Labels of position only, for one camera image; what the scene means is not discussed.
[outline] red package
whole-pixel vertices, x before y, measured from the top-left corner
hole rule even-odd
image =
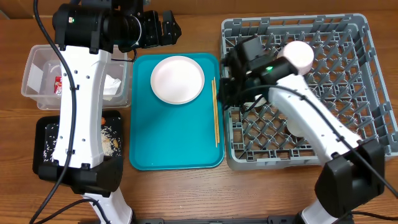
[[[54,93],[57,95],[62,94],[62,77],[55,77]]]

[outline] clear plastic bin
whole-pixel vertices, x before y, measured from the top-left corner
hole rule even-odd
[[[127,54],[115,46],[112,58],[127,60]],[[121,80],[114,95],[104,95],[103,108],[123,108],[131,105],[131,62],[114,62],[105,67],[106,74]],[[49,45],[35,45],[30,50],[21,93],[23,96],[37,101],[41,110],[59,110],[61,96],[54,93],[55,77],[61,76],[60,60]]]

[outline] white tissue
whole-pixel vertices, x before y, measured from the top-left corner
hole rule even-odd
[[[103,99],[108,101],[112,100],[111,96],[116,94],[121,82],[120,79],[112,78],[110,75],[106,74]]]

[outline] chopstick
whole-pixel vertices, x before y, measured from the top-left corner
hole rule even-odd
[[[211,91],[213,92],[213,115],[214,115],[214,133],[215,133],[215,140],[216,140],[216,147],[218,147],[217,143],[217,118],[216,118],[216,102],[215,102],[215,92],[214,92],[214,80],[211,81]]]
[[[218,122],[218,103],[217,103],[216,77],[214,77],[213,81],[214,81],[214,98],[215,98],[215,105],[216,105],[217,143],[220,143],[220,123]]]

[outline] chopsticks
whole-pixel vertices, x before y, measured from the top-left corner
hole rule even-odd
[[[220,143],[220,127],[218,126],[218,106],[217,106],[217,88],[216,88],[216,77],[211,81],[211,90],[213,91],[213,114],[214,114],[214,130],[216,147]]]

